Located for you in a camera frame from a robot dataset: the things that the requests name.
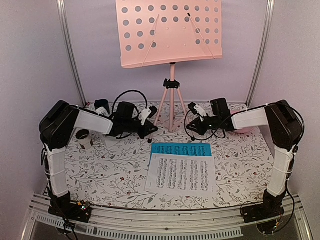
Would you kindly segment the pink music stand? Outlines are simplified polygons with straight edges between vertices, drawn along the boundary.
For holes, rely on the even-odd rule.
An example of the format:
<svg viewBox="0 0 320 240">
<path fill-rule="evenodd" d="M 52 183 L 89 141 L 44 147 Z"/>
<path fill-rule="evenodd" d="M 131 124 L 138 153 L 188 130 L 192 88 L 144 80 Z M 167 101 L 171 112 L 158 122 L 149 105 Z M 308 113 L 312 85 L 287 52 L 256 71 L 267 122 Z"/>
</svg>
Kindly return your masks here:
<svg viewBox="0 0 320 240">
<path fill-rule="evenodd" d="M 169 130 L 174 130 L 175 96 L 185 102 L 176 64 L 223 57 L 220 0 L 117 0 L 120 62 L 124 69 L 170 65 L 160 107 L 170 96 Z"/>
</svg>

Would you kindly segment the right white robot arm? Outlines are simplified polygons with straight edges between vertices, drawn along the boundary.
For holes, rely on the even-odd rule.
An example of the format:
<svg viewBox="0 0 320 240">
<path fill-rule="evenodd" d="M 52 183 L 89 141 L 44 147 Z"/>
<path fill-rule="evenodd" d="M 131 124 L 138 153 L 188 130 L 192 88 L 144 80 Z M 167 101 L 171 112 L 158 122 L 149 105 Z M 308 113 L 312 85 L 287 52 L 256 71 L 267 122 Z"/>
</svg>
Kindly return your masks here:
<svg viewBox="0 0 320 240">
<path fill-rule="evenodd" d="M 286 100 L 235 113 L 231 112 L 225 98 L 214 99 L 210 104 L 213 116 L 209 116 L 199 104 L 188 104 L 189 112 L 196 118 L 185 125 L 185 131 L 203 136 L 207 131 L 215 135 L 218 130 L 234 132 L 253 127 L 269 127 L 274 144 L 274 164 L 263 196 L 269 199 L 258 208 L 262 218 L 269 218 L 278 210 L 278 203 L 274 199 L 280 199 L 286 194 L 286 184 L 293 172 L 294 158 L 305 132 L 303 117 Z"/>
</svg>

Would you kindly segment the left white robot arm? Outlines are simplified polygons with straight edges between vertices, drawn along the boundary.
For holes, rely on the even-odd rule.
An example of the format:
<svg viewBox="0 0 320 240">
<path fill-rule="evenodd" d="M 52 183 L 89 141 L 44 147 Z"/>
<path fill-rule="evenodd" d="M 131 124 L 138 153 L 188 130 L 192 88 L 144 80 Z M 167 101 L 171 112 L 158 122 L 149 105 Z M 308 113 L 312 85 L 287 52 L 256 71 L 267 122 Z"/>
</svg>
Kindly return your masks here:
<svg viewBox="0 0 320 240">
<path fill-rule="evenodd" d="M 150 122 L 157 113 L 155 106 L 145 108 L 133 117 L 135 105 L 120 102 L 111 116 L 105 116 L 64 100 L 59 100 L 39 124 L 40 140 L 45 151 L 45 167 L 52 194 L 61 198 L 69 194 L 65 153 L 75 129 L 88 130 L 110 137 L 123 133 L 137 134 L 141 139 L 158 131 Z"/>
</svg>

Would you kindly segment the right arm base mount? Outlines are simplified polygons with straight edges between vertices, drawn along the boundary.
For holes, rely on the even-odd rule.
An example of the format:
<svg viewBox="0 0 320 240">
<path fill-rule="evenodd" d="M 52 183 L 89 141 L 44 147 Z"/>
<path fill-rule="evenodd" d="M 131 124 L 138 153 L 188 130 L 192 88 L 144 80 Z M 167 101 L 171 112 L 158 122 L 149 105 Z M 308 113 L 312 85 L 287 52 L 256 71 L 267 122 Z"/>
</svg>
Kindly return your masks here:
<svg viewBox="0 0 320 240">
<path fill-rule="evenodd" d="M 240 207 L 240 214 L 245 223 L 252 223 L 266 220 L 269 218 L 278 217 L 285 213 L 282 199 L 267 199 L 263 203 L 253 203 L 251 205 L 242 205 Z"/>
</svg>

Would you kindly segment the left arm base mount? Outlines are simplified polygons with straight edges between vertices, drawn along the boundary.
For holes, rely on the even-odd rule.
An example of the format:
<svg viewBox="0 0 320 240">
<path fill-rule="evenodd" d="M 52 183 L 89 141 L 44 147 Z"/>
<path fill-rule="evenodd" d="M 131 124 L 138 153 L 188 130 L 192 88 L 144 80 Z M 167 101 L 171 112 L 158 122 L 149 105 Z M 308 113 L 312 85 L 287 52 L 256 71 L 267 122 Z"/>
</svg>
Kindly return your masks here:
<svg viewBox="0 0 320 240">
<path fill-rule="evenodd" d="M 70 195 L 52 196 L 48 213 L 65 220 L 88 223 L 91 218 L 92 208 L 91 203 L 88 201 L 71 202 Z"/>
</svg>

